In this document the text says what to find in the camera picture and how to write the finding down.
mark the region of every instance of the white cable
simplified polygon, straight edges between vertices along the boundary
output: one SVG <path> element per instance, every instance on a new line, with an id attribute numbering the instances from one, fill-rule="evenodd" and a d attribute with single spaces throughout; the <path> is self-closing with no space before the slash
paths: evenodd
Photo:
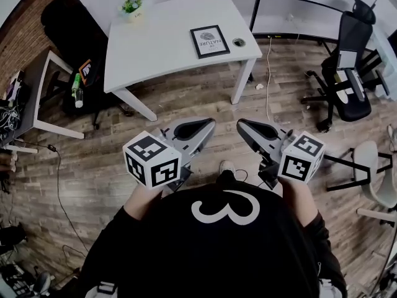
<path id="1" fill-rule="evenodd" d="M 267 56 L 266 56 L 266 60 L 267 60 L 267 69 L 269 70 L 269 79 L 267 80 L 267 86 L 266 86 L 266 116 L 267 116 L 267 120 L 270 121 L 269 118 L 269 113 L 267 110 L 267 102 L 269 100 L 269 84 L 270 84 L 270 63 L 269 63 L 269 54 L 270 54 L 270 48 L 272 46 L 272 37 L 270 37 L 270 43 L 269 43 L 269 51 L 267 51 Z"/>

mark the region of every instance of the white chair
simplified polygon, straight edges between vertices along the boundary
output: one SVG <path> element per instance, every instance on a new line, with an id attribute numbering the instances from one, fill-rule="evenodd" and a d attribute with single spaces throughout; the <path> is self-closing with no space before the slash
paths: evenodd
<path id="1" fill-rule="evenodd" d="M 361 143 L 357 148 L 351 148 L 353 162 L 327 157 L 332 161 L 350 166 L 354 169 L 354 180 L 340 186 L 327 187 L 327 191 L 346 189 L 361 186 L 364 195 L 382 206 L 392 208 L 397 204 L 397 190 L 393 179 L 393 155 L 379 153 L 377 144 L 373 141 Z M 389 159 L 390 164 L 378 169 L 378 157 Z M 376 181 L 377 173 L 385 172 L 382 184 L 375 191 L 372 184 Z"/>

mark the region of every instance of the wooden floor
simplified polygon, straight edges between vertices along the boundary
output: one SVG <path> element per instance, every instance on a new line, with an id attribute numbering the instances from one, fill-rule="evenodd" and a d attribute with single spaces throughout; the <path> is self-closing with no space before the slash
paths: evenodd
<path id="1" fill-rule="evenodd" d="M 253 153 L 236 131 L 240 118 L 258 117 L 266 120 L 267 91 L 256 90 L 257 83 L 266 86 L 268 73 L 266 53 L 269 40 L 260 40 L 264 54 L 254 67 L 255 82 L 246 86 L 240 102 L 232 106 L 230 95 L 238 75 L 239 63 L 209 66 L 196 70 L 170 74 L 137 84 L 132 89 L 150 109 L 158 115 L 157 122 L 149 122 L 139 114 L 125 117 L 117 108 L 103 111 L 100 129 L 94 130 L 92 116 L 77 119 L 65 117 L 57 103 L 45 109 L 44 120 L 67 126 L 86 134 L 77 140 L 48 132 L 31 131 L 25 139 L 41 145 L 52 144 L 58 149 L 60 165 L 60 197 L 73 221 L 79 236 L 89 248 L 100 231 L 132 192 L 135 183 L 126 173 L 122 145 L 142 130 L 151 131 L 168 122 L 188 116 L 208 116 L 216 120 L 214 137 L 204 151 L 194 159 L 194 174 L 186 187 L 213 182 L 221 160 L 232 160 L 236 168 L 249 173 L 248 182 L 259 184 L 257 177 L 259 156 Z M 288 129 L 307 130 L 327 144 L 327 152 L 341 156 L 349 147 L 364 140 L 374 140 L 380 151 L 388 152 L 386 126 L 396 123 L 397 103 L 381 101 L 370 94 L 372 113 L 358 122 L 347 123 L 334 116 L 334 127 L 320 134 L 315 128 L 324 119 L 325 104 L 312 105 L 310 109 L 300 104 L 303 96 L 316 94 L 319 87 L 304 72 L 316 70 L 327 57 L 326 49 L 316 42 L 273 40 L 269 56 L 271 79 L 269 85 L 269 115 Z M 11 201 L 10 220 L 22 222 L 29 241 L 17 246 L 17 260 L 23 260 L 29 270 L 34 265 L 40 270 L 50 270 L 57 279 L 81 266 L 84 257 L 65 248 L 71 246 L 86 253 L 68 223 L 56 196 L 56 170 L 58 156 L 46 148 L 37 155 L 19 153 L 12 195 L 2 194 L 3 221 L 7 222 Z M 331 243 L 342 271 L 349 284 L 349 297 L 358 297 L 353 286 L 374 282 L 382 261 L 372 256 L 373 250 L 386 253 L 391 241 L 391 227 L 379 225 L 372 219 L 359 217 L 358 207 L 381 209 L 360 195 L 359 188 L 325 192 L 327 183 L 349 180 L 352 174 L 343 166 L 323 162 L 310 182 L 316 203 L 331 234 Z"/>

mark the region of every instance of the white cube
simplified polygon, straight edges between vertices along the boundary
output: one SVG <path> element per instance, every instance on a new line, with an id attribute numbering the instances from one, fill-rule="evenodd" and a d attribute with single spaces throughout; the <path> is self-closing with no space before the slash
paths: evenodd
<path id="1" fill-rule="evenodd" d="M 325 144 L 308 132 L 303 132 L 284 149 L 279 176 L 307 183 L 320 166 Z"/>
<path id="2" fill-rule="evenodd" d="M 123 152 L 127 171 L 148 189 L 181 176 L 181 153 L 146 131 L 127 142 Z"/>

